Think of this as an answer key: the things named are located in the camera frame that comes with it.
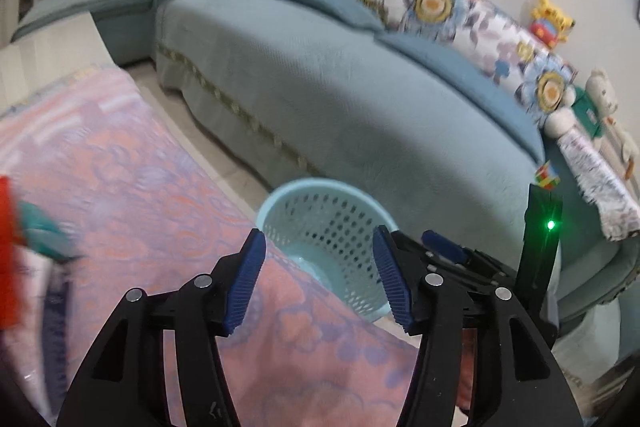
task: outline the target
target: pink blanket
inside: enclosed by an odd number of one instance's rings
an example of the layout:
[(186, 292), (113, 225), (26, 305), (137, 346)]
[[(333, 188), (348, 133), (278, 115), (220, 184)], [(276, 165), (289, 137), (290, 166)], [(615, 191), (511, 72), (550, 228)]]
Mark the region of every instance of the pink blanket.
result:
[[(117, 68), (79, 72), (0, 120), (0, 168), (84, 255), (74, 266), (70, 378), (129, 288), (177, 289), (238, 251), (252, 228)], [(251, 427), (395, 425), (417, 355), (273, 247), (244, 324), (220, 350)], [(183, 425), (168, 366), (172, 421)]]

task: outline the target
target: laundry basket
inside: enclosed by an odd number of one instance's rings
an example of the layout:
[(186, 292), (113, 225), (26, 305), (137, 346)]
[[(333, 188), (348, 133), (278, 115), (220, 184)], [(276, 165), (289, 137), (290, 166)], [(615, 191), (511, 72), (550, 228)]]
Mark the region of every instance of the laundry basket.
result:
[(345, 183), (306, 178), (263, 203), (257, 227), (301, 269), (370, 322), (389, 313), (373, 260), (372, 232), (398, 226), (380, 204)]

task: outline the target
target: blanket trim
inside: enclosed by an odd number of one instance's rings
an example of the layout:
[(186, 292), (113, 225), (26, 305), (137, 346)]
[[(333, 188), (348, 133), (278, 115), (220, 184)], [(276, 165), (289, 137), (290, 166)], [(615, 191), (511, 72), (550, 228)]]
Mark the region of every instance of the blanket trim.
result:
[(158, 49), (158, 53), (162, 54), (167, 59), (184, 65), (194, 75), (194, 77), (200, 83), (200, 86), (204, 90), (213, 95), (216, 100), (220, 102), (220, 104), (222, 104), (226, 109), (236, 115), (236, 117), (239, 117), (240, 120), (242, 120), (247, 126), (247, 128), (249, 128), (251, 131), (254, 131), (254, 133), (259, 134), (266, 141), (271, 142), (275, 149), (278, 149), (288, 160), (295, 163), (298, 168), (308, 172), (311, 176), (324, 177), (324, 174), (321, 173), (320, 169), (318, 169), (313, 163), (311, 163), (297, 149), (285, 142), (283, 139), (273, 133), (273, 131), (265, 127), (265, 125), (258, 121), (258, 119), (254, 117), (254, 115), (249, 113), (232, 97), (230, 97), (223, 90), (217, 87), (213, 82), (207, 79), (188, 57), (180, 52), (168, 48), (161, 43), (156, 43), (156, 48)]

